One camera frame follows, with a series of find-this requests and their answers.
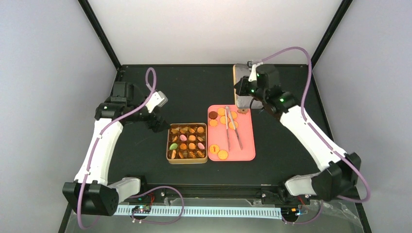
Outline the silver tin lid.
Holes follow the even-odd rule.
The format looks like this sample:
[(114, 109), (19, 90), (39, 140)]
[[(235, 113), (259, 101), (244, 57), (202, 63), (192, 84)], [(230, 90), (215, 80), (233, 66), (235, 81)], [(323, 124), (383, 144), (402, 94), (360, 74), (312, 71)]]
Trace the silver tin lid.
[[(244, 76), (250, 75), (250, 70), (246, 64), (233, 65), (233, 84), (236, 84)], [(263, 107), (260, 101), (252, 101), (251, 96), (239, 96), (234, 91), (235, 104), (239, 109), (261, 109)]]

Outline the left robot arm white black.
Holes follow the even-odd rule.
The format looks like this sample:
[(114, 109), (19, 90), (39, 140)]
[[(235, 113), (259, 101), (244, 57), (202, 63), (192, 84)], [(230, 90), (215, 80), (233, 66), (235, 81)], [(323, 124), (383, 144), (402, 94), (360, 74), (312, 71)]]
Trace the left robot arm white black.
[(151, 90), (144, 97), (133, 83), (114, 83), (109, 97), (96, 108), (93, 137), (84, 162), (74, 181), (66, 182), (62, 189), (75, 213), (112, 216), (119, 203), (140, 191), (140, 177), (124, 177), (109, 184), (113, 152), (127, 123), (144, 122), (155, 133), (168, 129), (160, 115), (167, 101), (161, 91)]

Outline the green round cookie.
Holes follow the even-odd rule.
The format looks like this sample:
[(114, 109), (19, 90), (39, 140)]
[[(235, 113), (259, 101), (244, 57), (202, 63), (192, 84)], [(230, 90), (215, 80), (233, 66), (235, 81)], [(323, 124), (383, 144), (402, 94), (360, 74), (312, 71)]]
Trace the green round cookie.
[(169, 150), (176, 150), (178, 148), (178, 144), (177, 143), (171, 143), (169, 146)]

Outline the gold cookie tin box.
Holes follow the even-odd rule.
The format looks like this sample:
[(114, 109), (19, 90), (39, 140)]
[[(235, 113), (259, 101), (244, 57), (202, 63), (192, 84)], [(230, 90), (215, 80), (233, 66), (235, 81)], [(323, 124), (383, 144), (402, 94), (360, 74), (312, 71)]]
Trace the gold cookie tin box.
[[(181, 141), (184, 134), (187, 141)], [(171, 143), (177, 143), (176, 150), (169, 150)], [(208, 160), (207, 126), (205, 123), (175, 123), (171, 124), (167, 137), (166, 158), (172, 165), (204, 164)]]

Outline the pink round cookie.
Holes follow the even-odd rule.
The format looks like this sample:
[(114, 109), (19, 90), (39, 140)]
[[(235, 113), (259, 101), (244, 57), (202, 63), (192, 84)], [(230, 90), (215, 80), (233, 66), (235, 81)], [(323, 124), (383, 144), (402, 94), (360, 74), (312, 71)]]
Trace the pink round cookie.
[(184, 134), (181, 134), (180, 136), (179, 136), (179, 139), (181, 140), (181, 141), (187, 141), (188, 139), (187, 139), (187, 137), (184, 135)]

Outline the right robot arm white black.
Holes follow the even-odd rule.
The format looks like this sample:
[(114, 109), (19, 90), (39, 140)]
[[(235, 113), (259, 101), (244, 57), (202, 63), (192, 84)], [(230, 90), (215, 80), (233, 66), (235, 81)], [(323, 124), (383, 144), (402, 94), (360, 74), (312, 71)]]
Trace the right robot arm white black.
[(276, 117), (305, 147), (319, 171), (314, 174), (296, 175), (277, 189), (277, 198), (290, 203), (296, 196), (311, 195), (330, 201), (342, 198), (343, 193), (354, 187), (360, 173), (361, 159), (337, 146), (307, 116), (297, 98), (284, 91), (280, 75), (274, 65), (252, 65), (250, 75), (234, 82), (239, 97), (252, 97), (262, 103), (263, 109)]

